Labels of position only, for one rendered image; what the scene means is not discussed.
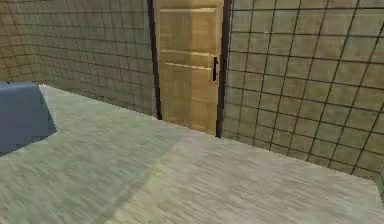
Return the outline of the light wooden room door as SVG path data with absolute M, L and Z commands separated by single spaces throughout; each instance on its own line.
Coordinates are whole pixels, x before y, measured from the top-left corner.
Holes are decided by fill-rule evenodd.
M 152 0 L 152 4 L 162 117 L 214 135 L 226 0 Z

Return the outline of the blue block-shaped furniture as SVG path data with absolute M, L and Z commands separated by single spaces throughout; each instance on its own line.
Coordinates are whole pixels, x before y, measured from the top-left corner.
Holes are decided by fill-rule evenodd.
M 0 157 L 57 131 L 39 86 L 0 81 Z

